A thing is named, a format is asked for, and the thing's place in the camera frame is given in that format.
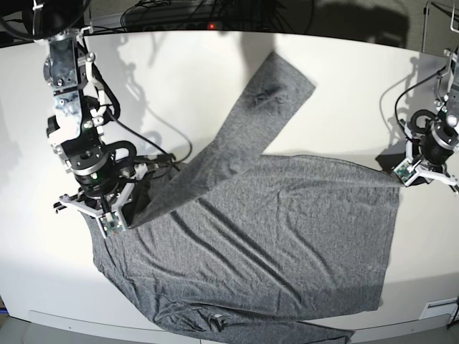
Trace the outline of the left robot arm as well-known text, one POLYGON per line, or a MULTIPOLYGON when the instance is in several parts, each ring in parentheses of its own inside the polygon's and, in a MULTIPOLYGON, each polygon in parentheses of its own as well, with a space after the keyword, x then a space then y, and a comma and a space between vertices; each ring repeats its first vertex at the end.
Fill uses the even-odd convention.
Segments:
POLYGON ((458 50, 444 51, 445 66, 406 89, 398 98, 430 80, 436 81, 435 111, 421 109, 409 120, 397 124, 405 137, 404 159, 392 168, 392 174, 406 187, 416 183, 439 181, 458 194, 458 177, 449 174, 447 161, 458 152, 458 50))

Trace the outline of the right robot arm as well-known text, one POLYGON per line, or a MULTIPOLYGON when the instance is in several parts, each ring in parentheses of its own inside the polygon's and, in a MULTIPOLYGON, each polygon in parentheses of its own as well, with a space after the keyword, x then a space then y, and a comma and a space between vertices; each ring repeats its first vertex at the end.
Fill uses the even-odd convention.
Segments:
POLYGON ((127 140, 104 143, 103 127, 118 123, 120 103, 95 65, 95 54, 85 46, 84 25, 89 1, 69 5, 33 1, 32 35, 47 43, 49 54, 43 74, 53 93, 53 114, 47 139, 66 172, 79 185, 78 192, 60 197, 56 212, 74 209, 93 218, 103 237, 128 228, 123 207, 133 200, 136 185, 162 166, 174 167, 175 157, 161 150, 151 160, 137 154, 127 140))

